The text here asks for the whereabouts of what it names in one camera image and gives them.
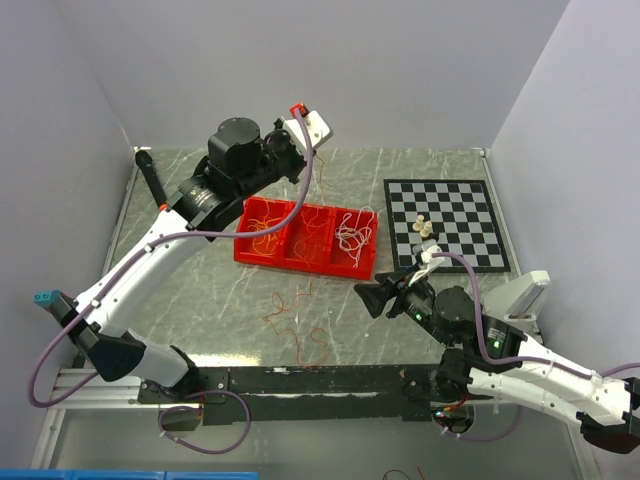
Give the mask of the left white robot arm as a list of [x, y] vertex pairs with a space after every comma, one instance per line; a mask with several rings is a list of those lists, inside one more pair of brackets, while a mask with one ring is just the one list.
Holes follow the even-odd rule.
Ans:
[[300, 173], [312, 171], [318, 137], [306, 117], [296, 107], [289, 120], [277, 120], [267, 134], [248, 118], [222, 122], [193, 174], [115, 267], [75, 297], [59, 290], [35, 296], [97, 377], [113, 382], [137, 376], [160, 384], [176, 402], [193, 397], [195, 364], [178, 347], [136, 334], [134, 314], [184, 262], [214, 240], [233, 237], [228, 227], [241, 217], [249, 197], [283, 177], [297, 182]]

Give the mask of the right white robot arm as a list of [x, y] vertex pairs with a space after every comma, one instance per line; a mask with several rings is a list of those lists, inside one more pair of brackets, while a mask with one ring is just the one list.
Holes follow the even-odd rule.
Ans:
[[423, 388], [429, 400], [507, 400], [577, 427], [602, 450], [628, 454], [638, 447], [637, 378], [604, 377], [570, 362], [484, 314], [460, 286], [436, 291], [425, 279], [388, 272], [354, 290], [371, 317], [405, 315], [443, 346]]

